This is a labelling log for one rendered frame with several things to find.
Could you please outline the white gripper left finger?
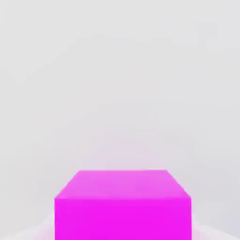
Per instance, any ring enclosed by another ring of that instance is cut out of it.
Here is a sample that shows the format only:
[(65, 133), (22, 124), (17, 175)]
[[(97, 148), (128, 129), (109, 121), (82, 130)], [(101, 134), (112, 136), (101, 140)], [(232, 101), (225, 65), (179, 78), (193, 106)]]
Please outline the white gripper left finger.
[(38, 226), (9, 236), (8, 240), (55, 240), (54, 214), (50, 214)]

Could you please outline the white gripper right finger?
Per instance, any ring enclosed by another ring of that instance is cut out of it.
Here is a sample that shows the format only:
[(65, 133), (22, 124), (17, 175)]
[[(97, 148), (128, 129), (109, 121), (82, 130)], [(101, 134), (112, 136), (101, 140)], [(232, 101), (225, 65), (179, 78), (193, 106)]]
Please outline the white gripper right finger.
[(192, 222), (192, 227), (192, 240), (234, 240), (234, 236), (214, 228), (201, 225), (196, 221)]

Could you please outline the small magenta cube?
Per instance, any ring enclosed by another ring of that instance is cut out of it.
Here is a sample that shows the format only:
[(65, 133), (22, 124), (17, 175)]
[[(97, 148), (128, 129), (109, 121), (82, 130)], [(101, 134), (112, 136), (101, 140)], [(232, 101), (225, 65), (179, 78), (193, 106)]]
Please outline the small magenta cube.
[(166, 170), (78, 171), (54, 213), (55, 240), (192, 240), (191, 197)]

